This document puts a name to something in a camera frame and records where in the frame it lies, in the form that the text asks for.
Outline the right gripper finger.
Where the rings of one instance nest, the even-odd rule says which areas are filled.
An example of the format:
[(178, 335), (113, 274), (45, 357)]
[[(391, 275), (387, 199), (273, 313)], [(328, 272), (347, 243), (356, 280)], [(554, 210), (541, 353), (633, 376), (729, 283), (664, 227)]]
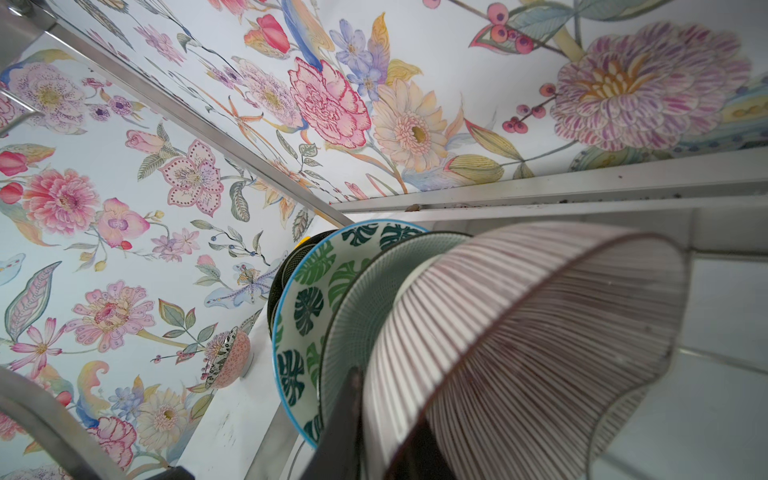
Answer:
[(363, 375), (347, 373), (320, 443), (301, 480), (355, 480), (360, 476)]

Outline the pale green glass bowl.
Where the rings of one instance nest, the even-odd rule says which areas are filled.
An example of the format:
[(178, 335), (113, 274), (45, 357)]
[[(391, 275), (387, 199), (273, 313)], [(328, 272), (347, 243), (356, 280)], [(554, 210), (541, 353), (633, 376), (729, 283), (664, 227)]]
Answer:
[(409, 275), (470, 238), (469, 234), (450, 231), (419, 234), (383, 250), (357, 275), (331, 319), (323, 347), (318, 393), (322, 421), (330, 420), (348, 371), (367, 367)]

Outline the speckled dark patterned bowl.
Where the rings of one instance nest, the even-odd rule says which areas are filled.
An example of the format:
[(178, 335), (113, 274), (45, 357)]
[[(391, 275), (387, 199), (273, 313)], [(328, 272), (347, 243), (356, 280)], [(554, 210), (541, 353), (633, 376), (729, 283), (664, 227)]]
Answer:
[(210, 363), (205, 378), (206, 389), (222, 389), (234, 383), (250, 365), (251, 342), (240, 327), (233, 328)]

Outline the green leaf pattern bowl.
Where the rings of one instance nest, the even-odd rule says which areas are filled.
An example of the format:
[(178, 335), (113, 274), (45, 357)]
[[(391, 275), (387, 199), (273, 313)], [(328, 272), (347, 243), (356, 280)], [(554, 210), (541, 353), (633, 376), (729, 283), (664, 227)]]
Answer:
[(393, 219), (346, 226), (312, 247), (287, 280), (273, 323), (274, 375), (281, 404), (310, 447), (323, 430), (321, 354), (343, 294), (379, 253), (427, 231)]

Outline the purple striped glass bowl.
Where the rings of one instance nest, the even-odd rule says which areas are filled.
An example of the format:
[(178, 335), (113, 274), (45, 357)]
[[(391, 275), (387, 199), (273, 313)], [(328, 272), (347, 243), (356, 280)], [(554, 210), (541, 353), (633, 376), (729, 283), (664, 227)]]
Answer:
[(623, 227), (529, 222), (440, 256), (395, 303), (366, 374), (365, 471), (426, 425), (458, 479), (578, 479), (670, 364), (681, 247)]

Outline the black white patterned bowl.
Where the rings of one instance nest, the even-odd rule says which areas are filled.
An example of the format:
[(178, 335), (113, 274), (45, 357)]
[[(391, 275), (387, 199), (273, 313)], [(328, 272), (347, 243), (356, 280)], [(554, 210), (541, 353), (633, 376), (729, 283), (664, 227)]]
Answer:
[(335, 233), (335, 230), (328, 230), (307, 238), (300, 245), (296, 246), (278, 267), (267, 300), (269, 334), (273, 333), (277, 308), (289, 279), (309, 252), (332, 233)]

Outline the silver two-tier dish rack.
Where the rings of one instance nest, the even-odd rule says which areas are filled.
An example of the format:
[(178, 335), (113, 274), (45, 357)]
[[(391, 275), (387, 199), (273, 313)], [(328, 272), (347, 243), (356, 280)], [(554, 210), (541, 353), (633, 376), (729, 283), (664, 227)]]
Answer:
[(128, 478), (300, 476), (268, 291), (376, 217), (690, 248), (683, 351), (595, 474), (766, 477), (765, 2), (2, 3), (1, 364)]

